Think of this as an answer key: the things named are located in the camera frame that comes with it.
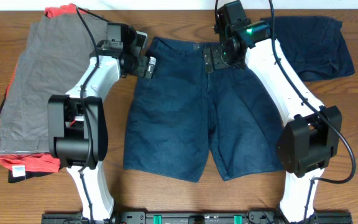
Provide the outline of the navy blue shorts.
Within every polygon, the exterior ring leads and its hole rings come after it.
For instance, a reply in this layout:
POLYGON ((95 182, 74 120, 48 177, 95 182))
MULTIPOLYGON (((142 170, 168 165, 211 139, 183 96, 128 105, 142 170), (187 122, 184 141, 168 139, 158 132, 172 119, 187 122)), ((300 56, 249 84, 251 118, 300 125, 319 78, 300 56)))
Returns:
POLYGON ((207 72, 209 43, 155 37, 157 65, 138 79, 126 125, 124 168, 199 181, 212 157, 225 181, 282 170, 277 108, 249 69, 207 72))

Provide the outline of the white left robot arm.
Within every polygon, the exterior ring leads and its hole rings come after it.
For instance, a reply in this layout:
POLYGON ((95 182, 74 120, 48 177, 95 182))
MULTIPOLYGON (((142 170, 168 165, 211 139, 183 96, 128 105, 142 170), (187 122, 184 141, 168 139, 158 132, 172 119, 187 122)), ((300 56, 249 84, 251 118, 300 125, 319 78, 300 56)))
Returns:
POLYGON ((65 94, 49 98, 50 153, 71 175, 83 210, 79 215, 44 215, 43 223, 118 222, 103 168, 108 150, 103 103, 122 75, 150 79, 156 63, 154 57, 97 47, 78 83, 65 94))

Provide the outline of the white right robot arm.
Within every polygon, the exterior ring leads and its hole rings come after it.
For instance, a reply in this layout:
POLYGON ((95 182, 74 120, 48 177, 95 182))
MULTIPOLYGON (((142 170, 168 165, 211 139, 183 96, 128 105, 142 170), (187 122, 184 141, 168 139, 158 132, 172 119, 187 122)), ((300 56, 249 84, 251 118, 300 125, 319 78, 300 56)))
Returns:
POLYGON ((225 179, 285 170, 276 223, 334 223, 313 209, 316 186, 336 154, 342 116, 305 87, 268 23, 217 22, 218 61, 208 68, 211 148, 225 179))

